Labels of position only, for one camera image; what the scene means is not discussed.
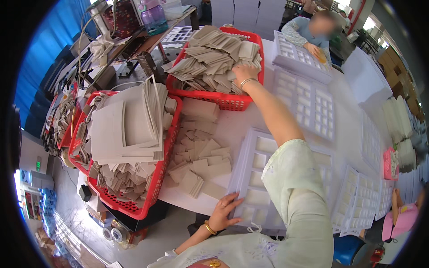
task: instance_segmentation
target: exit sign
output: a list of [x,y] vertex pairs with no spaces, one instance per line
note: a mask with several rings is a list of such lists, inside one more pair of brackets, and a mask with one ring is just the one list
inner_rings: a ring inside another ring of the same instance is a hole
[[42,161],[42,158],[41,158],[41,157],[37,157],[37,161],[36,161],[36,171],[40,171],[41,161]]

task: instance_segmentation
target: blue curtain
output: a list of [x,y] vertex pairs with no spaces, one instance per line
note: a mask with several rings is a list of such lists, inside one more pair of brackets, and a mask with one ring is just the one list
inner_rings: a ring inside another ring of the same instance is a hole
[[[81,18],[89,5],[90,0],[58,1],[39,25],[29,44],[18,75],[15,104],[20,108],[21,125],[25,126],[27,120],[31,121],[33,127],[29,132],[36,137],[42,131],[50,106],[50,101],[44,97],[39,85],[60,52],[67,45],[72,45],[73,37],[81,32]],[[89,19],[89,15],[86,16],[84,23]],[[88,27],[94,36],[93,23]]]

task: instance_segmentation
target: red plastic basket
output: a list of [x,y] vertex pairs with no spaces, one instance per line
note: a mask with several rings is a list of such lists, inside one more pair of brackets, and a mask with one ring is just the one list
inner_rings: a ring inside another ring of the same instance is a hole
[[[180,130],[179,116],[180,116],[180,112],[182,111],[183,102],[177,96],[173,96],[173,95],[168,95],[168,96],[177,101],[177,107],[173,116],[173,120],[171,122],[171,126],[168,129],[167,137],[164,140],[164,160],[158,161],[158,163],[156,164],[156,168],[155,168],[152,180],[150,182],[150,185],[148,187],[148,194],[146,196],[146,200],[143,207],[138,208],[136,206],[136,203],[132,201],[122,202],[122,201],[116,200],[116,196],[110,195],[107,191],[107,188],[97,186],[96,178],[91,178],[88,176],[89,186],[99,194],[101,201],[103,201],[110,208],[118,210],[136,220],[142,220],[146,218],[146,215],[148,215],[149,208],[153,206],[158,200],[158,195],[161,190],[161,185],[164,180],[164,175],[167,170],[168,164],[170,163],[170,157],[173,153],[174,143],[176,141],[177,134]],[[93,160],[91,160],[89,170],[91,170],[92,163],[93,163]]]
[[[236,28],[232,27],[221,27],[220,30],[225,33],[231,33],[231,34],[240,34],[247,37],[247,39],[253,43],[257,43],[260,47],[259,54],[262,57],[261,61],[261,71],[258,74],[258,81],[261,84],[264,84],[264,49],[262,46],[262,39],[259,35],[255,33],[249,33],[249,32],[242,32],[237,30]],[[185,48],[188,47],[189,43],[186,43],[183,47],[182,51],[178,55],[176,62],[174,65],[178,64],[179,61],[184,59],[185,57]],[[242,95],[230,95],[230,94],[224,94],[220,92],[209,92],[209,91],[200,91],[200,90],[181,90],[174,88],[174,81],[177,78],[172,76],[171,74],[167,77],[167,89],[170,92],[170,94],[176,95],[176,96],[183,96],[188,98],[194,98],[194,99],[202,99],[209,102],[214,102],[220,106],[222,110],[229,110],[229,111],[245,111],[249,104],[253,102],[252,98],[250,96],[242,96]]]
[[[71,94],[74,95],[74,98],[76,98],[76,92],[72,91]],[[73,117],[73,124],[70,122],[70,125],[67,127],[66,132],[64,133],[63,139],[60,143],[57,142],[58,149],[61,149],[62,147],[69,147],[70,143],[72,141],[72,125],[73,125],[73,132],[75,131],[75,128],[78,124],[79,117],[81,116],[82,109],[79,105],[79,102],[76,102],[76,109],[75,109],[75,115]]]
[[[115,95],[116,93],[118,93],[119,91],[106,91],[106,90],[100,90],[100,91],[94,91],[91,96],[89,96],[88,100],[86,101],[86,104],[89,105],[91,103],[91,101],[96,97],[96,96],[100,96],[100,92],[107,94],[108,96],[111,95]],[[89,170],[91,169],[91,165],[89,166],[90,169],[86,170],[81,164],[79,164],[76,161],[81,161],[79,155],[77,156],[72,156],[73,151],[82,143],[81,139],[76,140],[76,135],[78,134],[78,128],[79,125],[82,124],[85,120],[86,120],[87,115],[85,113],[80,114],[79,119],[75,119],[76,120],[76,125],[73,127],[73,137],[71,139],[70,144],[70,148],[69,148],[69,152],[68,152],[68,156],[69,156],[69,160],[70,162],[72,162],[73,165],[75,165],[75,167],[80,170],[83,174],[85,174],[86,176],[88,176],[89,174]]]

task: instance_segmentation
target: gold pendant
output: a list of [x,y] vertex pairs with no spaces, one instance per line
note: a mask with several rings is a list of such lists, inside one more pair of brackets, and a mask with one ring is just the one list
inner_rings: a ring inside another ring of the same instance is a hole
[[209,264],[209,266],[213,268],[219,267],[220,265],[221,265],[221,262],[218,259],[211,260]]

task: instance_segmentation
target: tape roll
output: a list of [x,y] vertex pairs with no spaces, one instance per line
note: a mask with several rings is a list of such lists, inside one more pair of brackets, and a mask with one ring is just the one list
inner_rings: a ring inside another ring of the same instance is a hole
[[121,231],[120,229],[117,229],[117,228],[113,228],[110,233],[112,234],[113,241],[118,243],[122,242],[127,238],[127,234],[125,233],[125,231]]
[[107,239],[107,240],[109,240],[109,241],[112,241],[112,227],[111,226],[108,226],[108,227],[104,227],[103,228],[103,235],[104,235],[104,238],[105,239]]

